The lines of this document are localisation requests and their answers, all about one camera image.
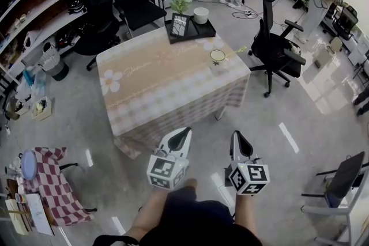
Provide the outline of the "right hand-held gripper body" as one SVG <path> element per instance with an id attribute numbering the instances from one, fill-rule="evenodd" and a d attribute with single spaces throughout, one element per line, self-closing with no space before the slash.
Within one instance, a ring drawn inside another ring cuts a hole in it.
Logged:
<path id="1" fill-rule="evenodd" d="M 231 162 L 225 168 L 224 183 L 237 195 L 256 195 L 270 183 L 269 168 L 258 154 L 244 156 L 233 149 L 229 154 Z"/>

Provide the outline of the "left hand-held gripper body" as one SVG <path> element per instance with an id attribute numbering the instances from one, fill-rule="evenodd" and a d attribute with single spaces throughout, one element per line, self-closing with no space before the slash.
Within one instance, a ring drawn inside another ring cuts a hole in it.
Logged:
<path id="1" fill-rule="evenodd" d="M 184 180 L 189 160 L 183 146 L 178 151 L 170 151 L 169 139 L 164 137 L 154 155 L 151 155 L 146 174 L 152 186 L 174 190 Z"/>

